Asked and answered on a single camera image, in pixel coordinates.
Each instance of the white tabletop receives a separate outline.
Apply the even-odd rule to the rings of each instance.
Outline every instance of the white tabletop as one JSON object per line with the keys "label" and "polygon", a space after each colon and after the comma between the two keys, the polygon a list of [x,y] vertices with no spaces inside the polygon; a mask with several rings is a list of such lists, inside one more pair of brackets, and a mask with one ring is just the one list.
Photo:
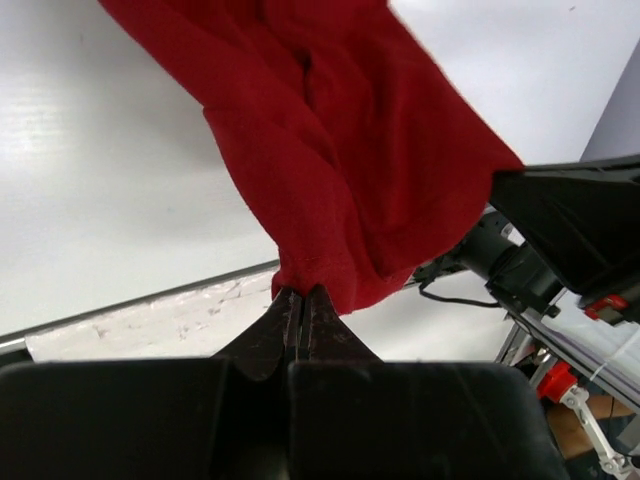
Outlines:
{"label": "white tabletop", "polygon": [[[635,0],[397,0],[529,163],[577,160]],[[0,336],[276,258],[200,108],[95,1],[0,0]]]}

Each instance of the black cable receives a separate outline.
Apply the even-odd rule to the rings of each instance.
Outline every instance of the black cable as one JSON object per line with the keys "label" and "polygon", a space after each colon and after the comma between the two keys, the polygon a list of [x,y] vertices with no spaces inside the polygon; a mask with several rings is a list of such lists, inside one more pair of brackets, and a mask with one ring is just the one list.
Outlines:
{"label": "black cable", "polygon": [[429,293],[429,292],[425,291],[425,289],[429,286],[430,283],[431,283],[430,281],[425,280],[418,287],[418,292],[420,292],[420,295],[422,295],[425,298],[428,298],[429,300],[434,300],[434,301],[440,302],[440,303],[455,303],[455,304],[458,304],[458,305],[469,305],[471,307],[502,308],[502,305],[500,305],[497,302],[495,302],[495,303],[487,303],[487,302],[481,302],[479,300],[470,300],[470,299],[467,299],[467,298],[448,298],[448,297],[441,297],[441,296],[435,295],[433,293]]}

